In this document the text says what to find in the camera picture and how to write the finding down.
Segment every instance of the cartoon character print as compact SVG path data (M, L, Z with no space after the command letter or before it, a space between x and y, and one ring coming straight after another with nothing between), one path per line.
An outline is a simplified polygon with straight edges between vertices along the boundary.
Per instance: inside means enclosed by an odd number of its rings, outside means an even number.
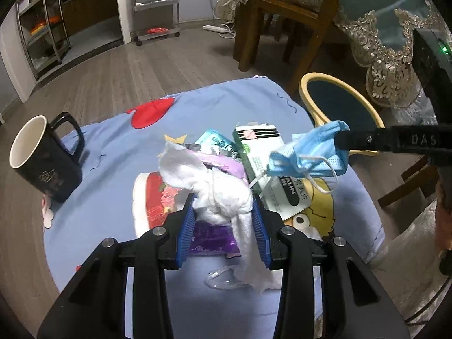
M321 237L327 237L334 232L334 202L331 194L322 194L315 189L307 180L302 179L304 187L312 199L309 208L303 210L292 218L287 219L284 223L292 225L294 228L302 228L302 226L312 226L317 229ZM324 190L329 190L327 183L323 179L314 179L314 181Z

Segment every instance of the rolling cart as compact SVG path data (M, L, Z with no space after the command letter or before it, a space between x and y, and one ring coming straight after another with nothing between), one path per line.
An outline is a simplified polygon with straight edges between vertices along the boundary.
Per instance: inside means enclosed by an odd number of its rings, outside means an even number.
M179 0L133 0L135 25L134 41L137 46L152 38L179 32Z
M71 48L61 0L17 0L15 6L23 51L34 77L39 79L51 66L61 64Z

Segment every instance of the chair leg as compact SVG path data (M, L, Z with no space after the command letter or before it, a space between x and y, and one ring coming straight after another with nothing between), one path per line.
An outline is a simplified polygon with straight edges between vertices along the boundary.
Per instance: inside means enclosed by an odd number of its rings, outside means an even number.
M312 64L315 56L317 55L317 50L322 44L323 37L325 36L326 29L321 29L319 31L314 31L311 39L309 40L309 44L306 50L306 53L303 55L300 63L298 64L295 72L290 79L289 84L286 87L286 91L289 96L293 96L295 90L298 89L298 85L300 84L300 80L304 74L306 74L309 70L309 67Z
M295 38L297 37L298 25L299 23L297 21L293 22L289 38L287 39L286 48L284 49L284 55L282 56L282 60L286 63L289 63L293 47L295 46Z
M425 185L430 180L438 179L438 172L435 166L427 166L410 178L403 185L378 199L378 203L382 208L387 207L393 202L403 198L420 186Z
M273 20L273 14L268 14L267 20L265 21L265 24L264 24L264 29L262 31L263 34L268 33L268 29L270 28L270 25L272 24L272 20Z
M254 7L249 19L246 42L243 47L242 57L240 58L239 70L248 71L256 60L259 38L264 24L264 12L258 7Z
M284 17L279 16L278 20L276 20L276 29L275 29L275 41L279 42L281 39L281 35L283 33L283 25L284 25Z
M252 11L252 3L248 2L247 4L239 4L236 10L236 19L235 19L235 28L236 28L236 38L234 40L234 54L232 57L234 60L240 62L240 58L242 57L243 47L245 46L246 37L247 37L247 16L251 14Z
M405 182L417 171L420 171L423 167L427 165L428 160L429 157L424 155L421 159L419 159L416 163L414 163L410 168L408 168L405 172L401 174L402 180Z

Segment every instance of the green and white box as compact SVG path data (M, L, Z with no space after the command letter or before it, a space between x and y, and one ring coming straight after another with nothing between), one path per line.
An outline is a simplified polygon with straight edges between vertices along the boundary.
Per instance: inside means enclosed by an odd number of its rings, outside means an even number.
M238 126L233 136L250 182L267 169L270 153L284 145L274 125ZM311 204L302 179L265 175L253 186L259 194L262 190L265 207L277 212L284 221Z

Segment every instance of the metal shelf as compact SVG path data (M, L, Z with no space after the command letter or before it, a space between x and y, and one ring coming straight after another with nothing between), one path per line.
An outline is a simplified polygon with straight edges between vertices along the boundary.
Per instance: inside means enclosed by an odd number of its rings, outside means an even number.
M55 24L52 24L50 29L56 28L59 25L61 25L62 23L63 23L63 20L61 20ZM37 42L40 38L44 37L48 33L49 33L49 29L47 27L45 27L39 33L30 36L30 38L27 40L27 47L30 47L33 43Z
M20 41L22 43L25 57L30 65L30 69L33 72L35 79L38 79L39 76L41 75L41 73L45 69L47 69L50 65L52 65L53 63L55 63L55 62L61 63L62 56L71 48L71 43L69 41L69 37L67 36L66 26L64 24L61 0L56 0L56 1L58 2L58 8L60 10L60 16L61 16L62 20L55 24L50 24L46 0L34 0L31 4L29 4L21 12L19 12L19 1L16 0L16 3L15 3L17 28L19 29ZM45 26L45 28L42 28L42 30L40 30L39 33L36 33L33 36L29 37L28 40L25 40L25 37L23 35L23 26L22 26L22 22L21 22L21 16L23 16L23 14L25 14L27 11L30 11L30 9L33 8L33 6L38 5L39 2L42 3L46 26ZM60 24L63 25L65 42L60 48L58 48L59 45L57 46L55 43L55 38L53 36L52 29L59 26ZM32 58L30 57L29 48L31 45L33 45L35 42L37 42L40 38L45 37L47 34L48 34L51 46L53 48L53 55L51 57L45 58L44 62L40 63L37 67L35 67L35 65L33 64Z
M150 34L145 33L143 35L138 35L138 40L147 40L147 39L151 39L151 38L168 36L170 34L178 33L179 31L180 31L179 28L173 28L173 29L168 29L167 31L159 32L159 33L150 33Z
M165 5L173 5L179 3L179 0L159 0L159 1L153 1L151 3L146 3L143 5L136 5L134 6L135 11L141 11L141 10L147 10L152 9L153 7L159 7L159 6L165 6Z
M29 11L32 7L34 7L37 3L40 3L41 1L42 0L33 0L26 8L24 8L24 10L19 12L19 16L25 14L27 11Z
M58 56L60 58L69 50L69 45L67 43L63 44L63 46L58 50ZM56 55L49 57L46 61L36 67L36 71L40 73L41 71L47 69L51 64L58 61L58 57Z

